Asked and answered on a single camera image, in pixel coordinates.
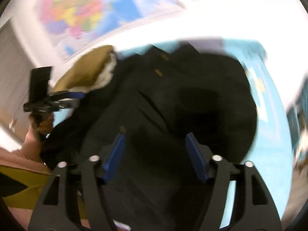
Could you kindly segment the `pink sleeve forearm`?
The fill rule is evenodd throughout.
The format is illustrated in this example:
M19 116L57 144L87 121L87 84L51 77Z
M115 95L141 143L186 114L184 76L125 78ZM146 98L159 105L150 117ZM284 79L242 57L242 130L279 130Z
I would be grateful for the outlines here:
M27 149L9 152L1 148L1 166L23 169L40 174L51 174L51 170L43 163L38 152Z

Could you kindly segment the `person's left hand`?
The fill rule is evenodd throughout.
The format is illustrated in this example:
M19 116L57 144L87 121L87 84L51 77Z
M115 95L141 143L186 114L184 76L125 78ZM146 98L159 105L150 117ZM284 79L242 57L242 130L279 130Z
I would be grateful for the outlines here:
M34 119L34 115L29 115L30 126L26 139L23 144L22 151L24 155L33 161L40 162L40 152L43 146L44 140L41 136L46 137L53 130L54 114L50 113L43 116L40 123Z

